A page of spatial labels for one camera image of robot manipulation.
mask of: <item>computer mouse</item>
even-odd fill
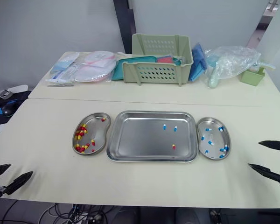
[[[15,101],[13,103],[6,104],[2,107],[2,114],[4,117],[12,116],[16,110],[19,108],[20,104]]]

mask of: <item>pink item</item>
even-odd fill
[[[164,56],[157,58],[158,63],[173,63],[173,58],[171,56]]]

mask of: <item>blue and white capsule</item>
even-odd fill
[[[228,150],[229,150],[229,147],[228,147],[227,145],[225,145],[225,146],[224,146],[224,149],[225,149],[226,151],[228,151]]]

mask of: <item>green container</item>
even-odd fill
[[[241,82],[242,83],[247,83],[250,85],[257,86],[258,83],[262,80],[262,78],[265,76],[265,71],[264,68],[260,68],[258,72],[252,72],[249,70],[246,70],[242,72],[242,78]]]
[[[175,83],[181,86],[188,82],[193,56],[189,38],[181,35],[132,36],[133,56],[183,57],[181,65],[174,63],[123,63],[124,81],[141,83]]]

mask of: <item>rectangular metal tray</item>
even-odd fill
[[[194,118],[184,112],[124,111],[114,121],[107,154],[114,161],[190,162],[198,154]]]

